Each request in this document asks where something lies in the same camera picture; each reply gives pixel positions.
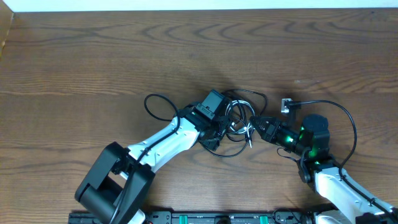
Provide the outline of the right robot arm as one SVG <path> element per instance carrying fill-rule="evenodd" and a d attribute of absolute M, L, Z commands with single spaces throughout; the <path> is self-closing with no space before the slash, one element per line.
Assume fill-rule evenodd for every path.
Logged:
<path fill-rule="evenodd" d="M 250 122 L 263 140 L 298 155 L 295 163 L 302 182 L 334 206 L 333 210 L 315 213 L 314 223 L 397 223 L 397 208 L 380 202 L 355 182 L 330 154 L 325 117 L 304 117 L 300 131 L 276 117 L 253 116 Z"/>

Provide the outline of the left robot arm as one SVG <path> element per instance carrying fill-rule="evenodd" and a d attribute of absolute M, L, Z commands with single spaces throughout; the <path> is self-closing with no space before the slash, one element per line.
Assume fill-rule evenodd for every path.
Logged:
<path fill-rule="evenodd" d="M 165 128 L 136 144 L 107 145 L 75 192 L 75 200 L 101 223 L 144 223 L 141 206 L 155 173 L 197 142 L 215 150 L 231 124 L 231 100 L 211 90 L 202 102 L 174 114 Z"/>

